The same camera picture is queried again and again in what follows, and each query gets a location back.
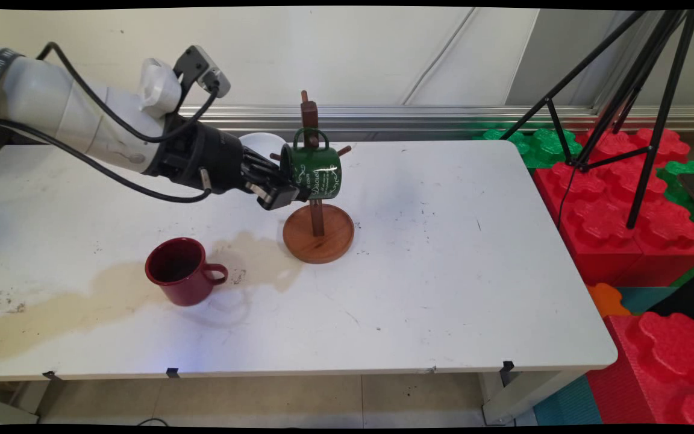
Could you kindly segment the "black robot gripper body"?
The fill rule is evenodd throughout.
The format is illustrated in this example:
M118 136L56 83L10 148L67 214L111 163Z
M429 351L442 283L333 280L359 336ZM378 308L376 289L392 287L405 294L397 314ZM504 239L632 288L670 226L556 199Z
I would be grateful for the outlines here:
M187 131L160 143L157 175L171 182L204 189L200 169L207 170L212 192L247 192L242 175L243 145L239 138L196 122Z

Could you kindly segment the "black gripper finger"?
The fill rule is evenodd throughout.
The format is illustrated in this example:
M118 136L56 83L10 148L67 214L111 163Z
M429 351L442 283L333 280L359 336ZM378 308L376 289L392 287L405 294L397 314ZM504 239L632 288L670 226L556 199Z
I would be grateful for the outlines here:
M250 148L242 149L242 179L245 183L255 185L289 185L281 168L273 160L261 156Z
M298 185L278 180L248 181L245 189L257 196L256 203L265 210L280 209L300 200Z

